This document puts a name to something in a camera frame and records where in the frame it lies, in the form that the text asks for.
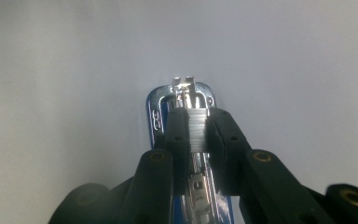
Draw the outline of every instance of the black mechanical arm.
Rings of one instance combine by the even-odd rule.
[[[188,118],[185,109],[173,109],[166,133],[156,136],[134,177],[110,190],[97,184],[74,189],[49,224],[172,223],[172,197],[185,194],[188,183]],[[333,185],[325,195],[307,189],[277,156],[252,149],[225,110],[210,108],[205,134],[215,187],[241,197],[246,224],[358,224],[355,186]]]

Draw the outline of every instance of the gray surface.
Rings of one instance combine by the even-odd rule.
[[[0,1],[0,223],[130,177],[178,76],[303,184],[358,186],[358,1],[167,2]]]

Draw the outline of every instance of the white background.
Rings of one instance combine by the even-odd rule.
[[[132,176],[186,76],[302,184],[358,186],[358,1],[0,1],[0,223]]]

